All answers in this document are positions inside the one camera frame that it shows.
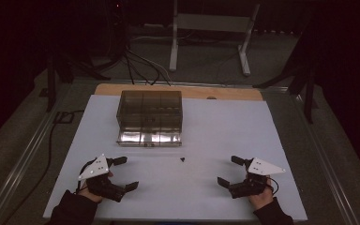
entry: white table surface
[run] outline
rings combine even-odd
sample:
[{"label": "white table surface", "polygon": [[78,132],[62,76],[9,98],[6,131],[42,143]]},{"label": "white table surface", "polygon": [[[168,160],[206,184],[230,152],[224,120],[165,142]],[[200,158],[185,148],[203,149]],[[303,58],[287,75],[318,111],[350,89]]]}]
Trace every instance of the white table surface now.
[{"label": "white table surface", "polygon": [[104,154],[107,158],[127,157],[126,164],[111,167],[114,184],[140,184],[121,202],[104,200],[96,218],[255,220],[247,198],[232,199],[217,182],[218,176],[232,183],[243,181],[245,167],[231,162],[231,156],[238,156],[261,158],[284,168],[285,173],[271,176],[279,183],[279,203],[293,219],[307,219],[266,102],[183,98],[183,145],[138,148],[116,143],[119,98],[91,96],[45,209],[45,218],[51,216],[66,189],[75,190],[82,166]]}]

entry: black sleeve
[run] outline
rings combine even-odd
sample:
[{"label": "black sleeve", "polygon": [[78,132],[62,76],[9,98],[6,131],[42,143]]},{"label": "black sleeve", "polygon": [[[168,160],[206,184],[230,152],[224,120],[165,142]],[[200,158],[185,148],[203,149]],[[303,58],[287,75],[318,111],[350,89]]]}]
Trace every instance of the black sleeve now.
[{"label": "black sleeve", "polygon": [[67,190],[60,203],[54,207],[51,221],[46,225],[89,225],[92,224],[97,209],[96,202]]},{"label": "black sleeve", "polygon": [[286,215],[279,206],[277,198],[265,207],[253,212],[262,225],[290,225],[293,224],[292,217]]}]

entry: robotic hand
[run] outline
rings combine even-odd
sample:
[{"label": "robotic hand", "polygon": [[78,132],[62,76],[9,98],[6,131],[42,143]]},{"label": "robotic hand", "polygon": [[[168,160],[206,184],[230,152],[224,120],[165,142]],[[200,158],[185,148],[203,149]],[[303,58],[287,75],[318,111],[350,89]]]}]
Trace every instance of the robotic hand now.
[{"label": "robotic hand", "polygon": [[108,178],[109,168],[112,165],[118,166],[127,161],[127,157],[105,158],[104,155],[102,155],[87,162],[78,177],[78,188],[76,192],[80,191],[81,181],[86,179],[87,187],[91,193],[120,203],[126,193],[137,188],[139,182],[133,182],[125,187],[114,185]]},{"label": "robotic hand", "polygon": [[245,165],[247,170],[247,178],[242,183],[231,185],[229,181],[221,177],[217,178],[218,184],[228,189],[233,199],[263,193],[264,189],[268,186],[267,175],[285,172],[284,169],[256,157],[253,159],[242,159],[232,156],[231,160],[240,166]]}]

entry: transparent plastic box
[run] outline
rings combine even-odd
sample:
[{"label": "transparent plastic box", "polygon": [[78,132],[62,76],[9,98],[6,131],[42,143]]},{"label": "transparent plastic box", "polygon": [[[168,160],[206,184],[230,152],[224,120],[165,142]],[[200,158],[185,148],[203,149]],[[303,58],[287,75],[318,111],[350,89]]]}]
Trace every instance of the transparent plastic box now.
[{"label": "transparent plastic box", "polygon": [[181,146],[180,91],[123,91],[116,119],[118,144],[137,147]]}]

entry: human hand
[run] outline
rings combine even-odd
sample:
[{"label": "human hand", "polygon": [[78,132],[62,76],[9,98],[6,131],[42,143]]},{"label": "human hand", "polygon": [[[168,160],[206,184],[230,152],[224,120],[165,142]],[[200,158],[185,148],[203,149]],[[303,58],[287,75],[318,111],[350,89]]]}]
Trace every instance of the human hand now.
[{"label": "human hand", "polygon": [[[108,176],[112,177],[113,173],[112,172],[108,172]],[[88,199],[90,199],[91,201],[95,202],[95,203],[101,203],[103,201],[103,197],[95,195],[93,193],[91,193],[89,191],[89,188],[86,185],[86,181],[83,182],[83,185],[81,187],[81,190],[78,192],[78,195],[82,195]]]},{"label": "human hand", "polygon": [[258,195],[247,196],[249,202],[253,205],[255,210],[261,209],[267,204],[271,203],[273,199],[273,189],[271,189],[271,179],[270,176],[267,176],[267,187],[265,190]]}]

